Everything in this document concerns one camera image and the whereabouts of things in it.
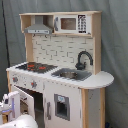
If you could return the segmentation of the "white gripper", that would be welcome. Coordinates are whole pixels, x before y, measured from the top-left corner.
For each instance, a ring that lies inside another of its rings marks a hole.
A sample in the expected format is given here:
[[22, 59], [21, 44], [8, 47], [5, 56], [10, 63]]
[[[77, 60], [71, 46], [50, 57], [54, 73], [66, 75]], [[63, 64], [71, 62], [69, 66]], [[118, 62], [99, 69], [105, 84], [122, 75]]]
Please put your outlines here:
[[13, 91], [3, 95], [0, 102], [0, 124], [4, 120], [8, 122], [17, 119], [20, 116], [20, 94], [18, 91]]

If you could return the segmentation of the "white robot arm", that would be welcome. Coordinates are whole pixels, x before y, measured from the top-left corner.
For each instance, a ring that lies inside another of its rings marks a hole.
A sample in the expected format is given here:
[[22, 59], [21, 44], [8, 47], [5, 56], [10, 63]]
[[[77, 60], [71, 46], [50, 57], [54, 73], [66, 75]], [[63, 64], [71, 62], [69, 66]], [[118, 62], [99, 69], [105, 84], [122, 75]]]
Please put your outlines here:
[[3, 95], [0, 102], [0, 128], [38, 128], [32, 116], [20, 113], [18, 91]]

